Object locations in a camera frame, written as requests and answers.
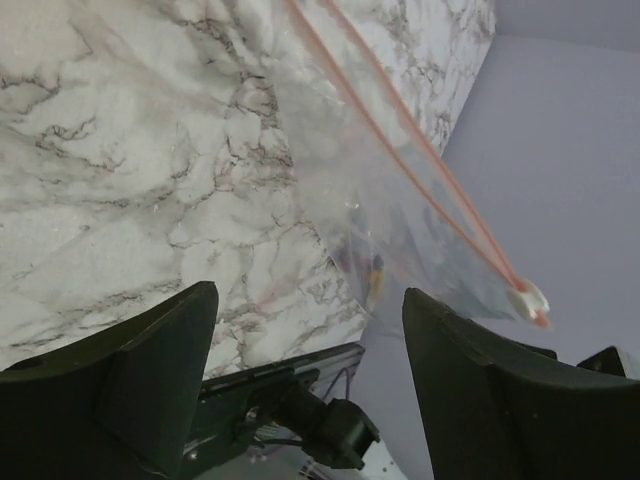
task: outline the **marble surface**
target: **marble surface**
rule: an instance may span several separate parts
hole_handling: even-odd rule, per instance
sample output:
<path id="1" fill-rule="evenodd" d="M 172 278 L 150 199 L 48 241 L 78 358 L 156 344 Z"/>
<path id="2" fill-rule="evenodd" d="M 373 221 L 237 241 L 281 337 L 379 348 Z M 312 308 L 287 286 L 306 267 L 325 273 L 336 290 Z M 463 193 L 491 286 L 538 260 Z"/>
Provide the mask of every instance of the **marble surface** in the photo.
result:
<path id="1" fill-rule="evenodd" d="M 491 0 L 340 5 L 442 150 Z M 208 377 L 359 338 L 367 318 L 296 194 L 270 8 L 0 3 L 0 368 L 205 279 L 221 297 Z"/>

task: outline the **clear plastic bag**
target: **clear plastic bag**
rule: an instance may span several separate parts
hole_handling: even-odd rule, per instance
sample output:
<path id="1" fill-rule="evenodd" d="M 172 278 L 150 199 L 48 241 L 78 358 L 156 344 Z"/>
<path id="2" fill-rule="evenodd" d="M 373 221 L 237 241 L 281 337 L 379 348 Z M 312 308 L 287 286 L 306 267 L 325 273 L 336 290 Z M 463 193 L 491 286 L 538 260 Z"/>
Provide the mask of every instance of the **clear plastic bag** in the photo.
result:
<path id="1" fill-rule="evenodd" d="M 360 304 L 398 323 L 417 287 L 461 315 L 548 326 L 546 300 L 334 2 L 274 2 L 274 23 L 270 73 L 303 206 Z"/>

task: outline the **gray background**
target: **gray background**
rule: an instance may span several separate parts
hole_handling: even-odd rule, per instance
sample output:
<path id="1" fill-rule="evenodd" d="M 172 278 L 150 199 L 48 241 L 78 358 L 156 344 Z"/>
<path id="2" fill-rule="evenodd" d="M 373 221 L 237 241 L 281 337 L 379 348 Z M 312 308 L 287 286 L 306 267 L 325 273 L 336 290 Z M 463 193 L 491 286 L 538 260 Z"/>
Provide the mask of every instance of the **gray background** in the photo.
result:
<path id="1" fill-rule="evenodd" d="M 640 2 L 499 1 L 498 14 L 444 157 L 555 329 L 488 325 L 570 363 L 612 344 L 640 356 Z M 354 400 L 410 480 L 433 478 L 403 341 L 372 324 L 363 343 Z"/>

